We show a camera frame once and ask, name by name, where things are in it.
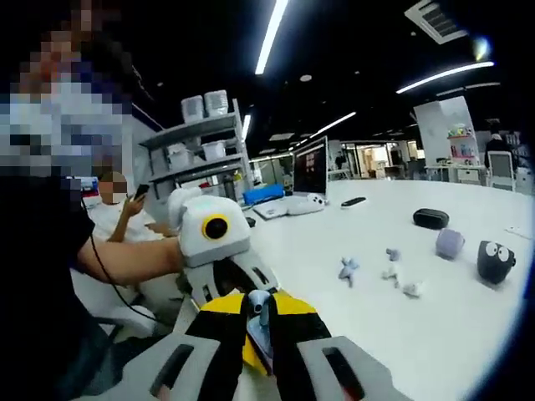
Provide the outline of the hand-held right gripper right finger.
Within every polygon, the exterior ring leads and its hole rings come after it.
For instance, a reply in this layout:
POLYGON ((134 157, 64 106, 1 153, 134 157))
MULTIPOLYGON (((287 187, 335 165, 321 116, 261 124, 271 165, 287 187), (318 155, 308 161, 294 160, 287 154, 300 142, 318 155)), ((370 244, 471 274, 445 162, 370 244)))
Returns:
POLYGON ((273 373, 282 400, 407 400, 390 370, 344 336, 334 337, 316 309, 276 292, 268 299, 273 373))

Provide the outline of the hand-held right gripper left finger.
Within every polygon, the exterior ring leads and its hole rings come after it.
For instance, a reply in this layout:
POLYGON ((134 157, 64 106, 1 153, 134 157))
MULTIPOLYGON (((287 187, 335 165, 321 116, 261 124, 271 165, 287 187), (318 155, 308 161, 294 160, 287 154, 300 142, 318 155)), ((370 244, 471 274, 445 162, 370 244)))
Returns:
POLYGON ((122 379, 87 400, 231 400, 242 371, 247 298, 205 304, 186 333, 172 332, 129 361, 122 379))

